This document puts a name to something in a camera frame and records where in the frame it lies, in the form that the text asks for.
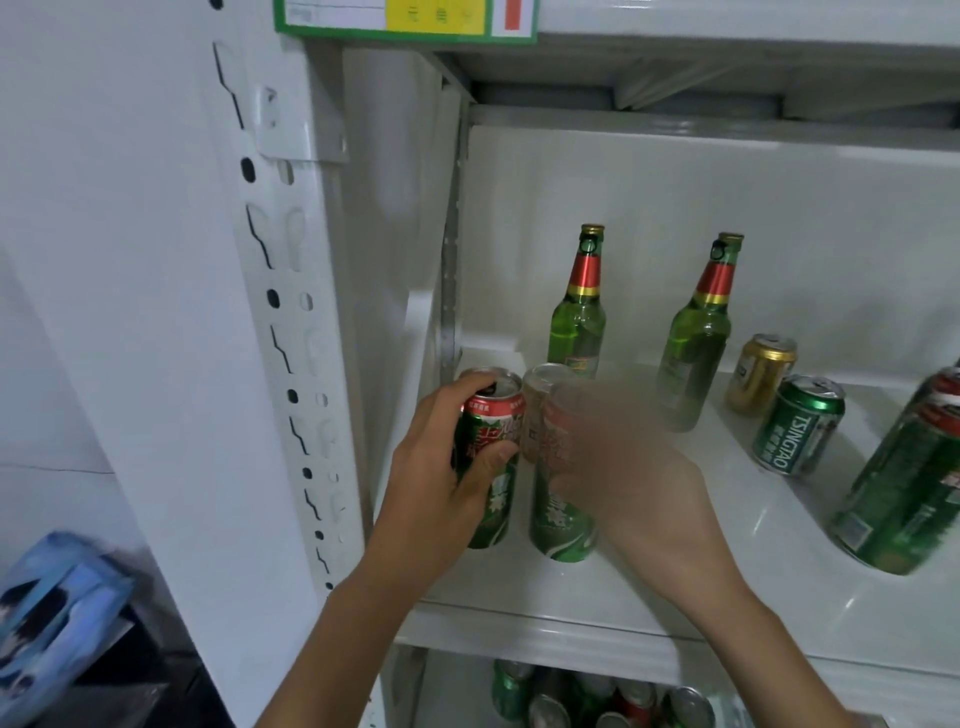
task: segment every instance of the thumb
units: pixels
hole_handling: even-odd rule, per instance
[[[503,472],[503,466],[518,450],[516,443],[510,440],[490,443],[480,450],[467,474],[460,481],[460,487],[457,488],[458,497],[470,498],[487,493],[493,479]]]

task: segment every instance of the beer bottle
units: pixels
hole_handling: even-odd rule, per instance
[[[546,360],[565,364],[577,376],[597,374],[607,314],[600,305],[602,225],[580,227],[580,247],[573,261],[566,295],[553,310]]]
[[[713,375],[730,338],[727,302],[743,235],[721,232],[690,303],[680,309],[657,372],[657,396],[667,426],[688,432],[700,419]]]

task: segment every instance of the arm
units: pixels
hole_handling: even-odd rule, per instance
[[[750,590],[700,469],[617,408],[584,433],[582,474],[551,482],[716,652],[758,728],[854,728],[780,619]]]
[[[516,452],[511,442],[488,445],[457,486],[460,408],[493,379],[465,376],[418,405],[360,564],[330,594],[256,728],[356,728],[396,631],[466,550],[492,480]]]

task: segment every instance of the white wall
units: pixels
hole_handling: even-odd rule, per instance
[[[475,127],[466,345],[545,356],[581,223],[606,223],[604,357],[659,360],[719,231],[746,235],[728,355],[797,338],[801,371],[916,378],[960,354],[960,155]]]
[[[0,573],[65,529],[146,577],[171,649],[190,640],[133,512],[0,245]]]

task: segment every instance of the hand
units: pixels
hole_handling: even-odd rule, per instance
[[[466,550],[493,479],[517,451],[509,441],[487,445],[457,485],[450,453],[461,407],[494,380],[468,375],[424,398],[394,451],[387,493],[360,568],[398,587],[411,605]]]
[[[594,410],[578,434],[577,473],[551,488],[597,519],[640,578],[689,617],[747,590],[700,469],[626,407]]]

